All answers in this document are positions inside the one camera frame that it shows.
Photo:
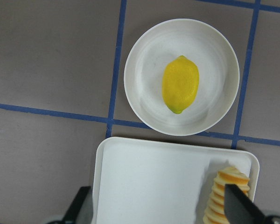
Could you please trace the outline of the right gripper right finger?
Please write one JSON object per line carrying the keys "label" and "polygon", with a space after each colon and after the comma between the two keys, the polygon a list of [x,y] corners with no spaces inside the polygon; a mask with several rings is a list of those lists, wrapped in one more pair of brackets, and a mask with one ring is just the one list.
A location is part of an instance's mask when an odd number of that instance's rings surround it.
{"label": "right gripper right finger", "polygon": [[225,185],[224,214],[230,224],[280,224],[280,216],[266,216],[236,184]]}

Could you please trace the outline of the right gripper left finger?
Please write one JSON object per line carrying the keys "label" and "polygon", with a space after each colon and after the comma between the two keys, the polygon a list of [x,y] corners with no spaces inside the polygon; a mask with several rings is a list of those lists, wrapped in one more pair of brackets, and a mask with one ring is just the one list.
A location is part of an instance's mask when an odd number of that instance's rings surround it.
{"label": "right gripper left finger", "polygon": [[93,219],[92,187],[83,186],[65,212],[63,218],[49,224],[91,224]]}

